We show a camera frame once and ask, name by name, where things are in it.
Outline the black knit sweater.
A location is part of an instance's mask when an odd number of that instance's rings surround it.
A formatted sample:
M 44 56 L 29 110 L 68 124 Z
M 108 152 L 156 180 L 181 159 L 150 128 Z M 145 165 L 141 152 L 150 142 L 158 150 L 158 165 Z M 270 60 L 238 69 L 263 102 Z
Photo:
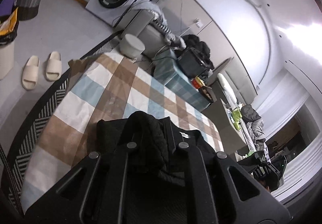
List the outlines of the black knit sweater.
M 217 223 L 207 166 L 215 150 L 198 130 L 134 112 L 99 121 L 104 154 L 98 223 Z

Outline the black clothes pile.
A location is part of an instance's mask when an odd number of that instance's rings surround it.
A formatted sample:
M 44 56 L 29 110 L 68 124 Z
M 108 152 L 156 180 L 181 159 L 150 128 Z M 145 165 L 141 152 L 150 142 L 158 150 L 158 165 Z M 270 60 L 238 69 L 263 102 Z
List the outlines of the black clothes pile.
M 198 36 L 193 34 L 184 35 L 182 39 L 186 44 L 186 48 L 193 50 L 211 70 L 215 68 L 210 60 L 210 48 L 204 41 L 201 41 Z

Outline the grey clothes on sofa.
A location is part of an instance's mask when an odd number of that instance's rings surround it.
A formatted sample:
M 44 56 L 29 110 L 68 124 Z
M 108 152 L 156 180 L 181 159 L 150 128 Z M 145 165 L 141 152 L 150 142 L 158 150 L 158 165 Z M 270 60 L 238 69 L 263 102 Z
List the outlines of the grey clothes on sofa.
M 173 47 L 185 49 L 186 43 L 181 36 L 173 34 L 171 29 L 168 27 L 168 21 L 165 18 L 164 12 L 156 3 L 152 1 L 139 2 L 131 6 L 132 10 L 143 10 L 152 14 L 152 25 L 158 30 L 164 37 L 164 42 Z

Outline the red round tin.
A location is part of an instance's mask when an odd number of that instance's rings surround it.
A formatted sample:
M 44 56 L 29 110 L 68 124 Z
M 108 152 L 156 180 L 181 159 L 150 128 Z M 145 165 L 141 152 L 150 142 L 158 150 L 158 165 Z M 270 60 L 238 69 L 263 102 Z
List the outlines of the red round tin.
M 199 78 L 198 76 L 196 76 L 196 77 L 194 77 L 194 78 L 192 79 L 192 85 L 193 85 L 196 89 L 200 89 L 200 88 L 202 88 L 202 87 L 204 87 L 204 86 L 205 86 L 205 83 L 204 83 L 204 81 L 203 81 L 201 78 Z

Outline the black storage box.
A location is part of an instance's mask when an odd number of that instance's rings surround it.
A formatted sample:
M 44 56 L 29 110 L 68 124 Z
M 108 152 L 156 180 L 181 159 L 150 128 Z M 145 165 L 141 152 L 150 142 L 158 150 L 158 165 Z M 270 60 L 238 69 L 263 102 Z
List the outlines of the black storage box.
M 202 60 L 193 48 L 185 49 L 178 57 L 177 64 L 188 78 L 194 78 L 210 70 L 209 65 Z

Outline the checked brown blue tablecloth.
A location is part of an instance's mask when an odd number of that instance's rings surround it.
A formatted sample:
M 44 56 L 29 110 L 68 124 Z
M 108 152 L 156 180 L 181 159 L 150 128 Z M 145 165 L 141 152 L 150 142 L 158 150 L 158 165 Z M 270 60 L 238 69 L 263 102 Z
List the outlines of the checked brown blue tablecloth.
M 217 151 L 218 130 L 205 115 L 119 53 L 104 53 L 65 95 L 40 134 L 22 186 L 28 209 L 94 148 L 99 120 L 115 120 L 143 111 L 169 117 L 181 129 L 199 130 Z

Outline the white round stool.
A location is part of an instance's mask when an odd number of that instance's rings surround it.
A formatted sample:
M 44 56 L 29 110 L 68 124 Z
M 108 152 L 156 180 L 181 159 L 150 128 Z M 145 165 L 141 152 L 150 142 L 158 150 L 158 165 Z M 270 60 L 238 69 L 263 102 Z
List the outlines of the white round stool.
M 124 56 L 135 59 L 145 51 L 145 44 L 132 34 L 125 34 L 120 41 L 120 53 Z

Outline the grey sofa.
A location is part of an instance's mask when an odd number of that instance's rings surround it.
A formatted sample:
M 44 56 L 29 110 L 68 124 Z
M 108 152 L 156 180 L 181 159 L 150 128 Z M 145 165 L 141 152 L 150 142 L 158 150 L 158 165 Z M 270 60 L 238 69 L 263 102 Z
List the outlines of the grey sofa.
M 167 0 L 149 0 L 156 3 L 163 10 Z M 143 10 L 129 10 L 117 21 L 115 31 L 121 31 L 119 37 L 132 34 L 145 44 L 143 55 L 152 59 L 160 51 L 165 49 L 166 43 L 162 34 L 156 30 L 152 23 L 152 14 Z

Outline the cream slipper right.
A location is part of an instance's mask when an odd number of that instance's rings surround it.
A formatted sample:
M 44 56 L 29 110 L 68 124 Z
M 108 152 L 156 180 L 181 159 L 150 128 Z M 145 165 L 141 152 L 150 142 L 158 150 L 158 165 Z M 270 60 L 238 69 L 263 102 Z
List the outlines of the cream slipper right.
M 48 60 L 45 71 L 45 76 L 48 81 L 57 81 L 62 75 L 62 60 L 61 54 L 53 51 Z

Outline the cream slipper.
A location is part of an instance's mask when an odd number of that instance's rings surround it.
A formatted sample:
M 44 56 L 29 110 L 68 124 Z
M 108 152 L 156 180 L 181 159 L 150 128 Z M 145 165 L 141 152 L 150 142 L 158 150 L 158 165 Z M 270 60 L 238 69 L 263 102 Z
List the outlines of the cream slipper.
M 22 86 L 25 90 L 33 90 L 38 84 L 40 59 L 38 56 L 31 56 L 25 64 L 22 72 Z
M 45 71 L 45 76 L 48 81 L 57 81 L 62 75 L 62 60 L 61 54 L 53 51 L 48 60 Z

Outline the cream slipper left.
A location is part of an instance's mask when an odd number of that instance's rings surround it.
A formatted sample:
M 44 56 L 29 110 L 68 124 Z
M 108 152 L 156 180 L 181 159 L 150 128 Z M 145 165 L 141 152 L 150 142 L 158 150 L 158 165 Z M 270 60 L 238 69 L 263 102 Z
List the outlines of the cream slipper left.
M 22 86 L 25 90 L 33 90 L 38 84 L 40 59 L 38 56 L 31 56 L 25 64 L 22 72 Z

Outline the black white zigzag rug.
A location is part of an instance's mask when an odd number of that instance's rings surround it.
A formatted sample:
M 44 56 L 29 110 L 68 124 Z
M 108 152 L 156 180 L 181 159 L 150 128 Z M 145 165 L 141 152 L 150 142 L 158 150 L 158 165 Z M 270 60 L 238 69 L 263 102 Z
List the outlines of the black white zigzag rug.
M 1 187 L 4 195 L 13 206 L 20 202 L 27 208 L 33 199 L 22 196 L 24 177 L 28 163 L 43 128 L 67 93 L 71 69 L 53 83 L 37 101 L 16 134 L 7 156 L 7 166 L 11 177 L 3 177 Z

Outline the yellow black bag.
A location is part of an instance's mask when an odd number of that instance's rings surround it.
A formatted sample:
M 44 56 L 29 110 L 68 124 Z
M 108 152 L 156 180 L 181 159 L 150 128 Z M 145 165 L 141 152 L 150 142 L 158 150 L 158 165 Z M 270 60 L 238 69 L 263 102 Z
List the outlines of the yellow black bag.
M 1 46 L 10 44 L 18 35 L 18 8 L 11 15 L 1 17 Z

